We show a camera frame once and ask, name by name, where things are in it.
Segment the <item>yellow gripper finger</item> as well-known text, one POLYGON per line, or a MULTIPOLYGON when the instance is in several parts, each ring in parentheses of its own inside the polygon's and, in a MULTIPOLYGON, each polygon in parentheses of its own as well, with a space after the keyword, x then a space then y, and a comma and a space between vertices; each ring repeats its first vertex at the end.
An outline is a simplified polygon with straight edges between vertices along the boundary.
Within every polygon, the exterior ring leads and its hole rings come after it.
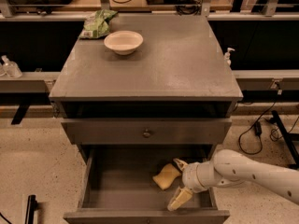
POLYGON ((177 165, 180 171, 184 171, 184 169, 188 166, 186 161, 180 160, 178 158, 174 158, 173 162, 177 165))
POLYGON ((193 192, 184 187, 178 187, 175 191, 174 196, 171 198, 167 209, 169 211, 175 211, 177 209, 179 209, 183 204, 185 204, 186 202, 188 202, 193 196, 193 192))

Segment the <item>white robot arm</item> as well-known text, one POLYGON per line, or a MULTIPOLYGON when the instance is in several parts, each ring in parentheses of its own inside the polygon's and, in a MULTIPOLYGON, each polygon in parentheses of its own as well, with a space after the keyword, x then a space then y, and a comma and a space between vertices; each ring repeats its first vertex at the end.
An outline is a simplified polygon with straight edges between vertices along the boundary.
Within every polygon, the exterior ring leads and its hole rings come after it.
POLYGON ((188 202, 194 193, 212 187, 227 188, 243 181, 253 182, 277 195, 299 204, 299 172, 261 163, 230 150, 217 151, 210 161, 187 163, 175 159, 182 171, 183 188, 178 188, 167 209, 175 211, 188 202))

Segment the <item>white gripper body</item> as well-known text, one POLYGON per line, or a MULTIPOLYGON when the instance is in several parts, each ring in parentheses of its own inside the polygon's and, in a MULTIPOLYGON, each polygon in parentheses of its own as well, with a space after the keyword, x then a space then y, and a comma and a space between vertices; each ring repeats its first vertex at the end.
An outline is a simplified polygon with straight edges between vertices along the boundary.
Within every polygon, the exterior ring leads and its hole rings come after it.
POLYGON ((187 189, 199 193, 219 183, 219 174, 211 161, 193 162, 182 172, 182 182, 187 189))

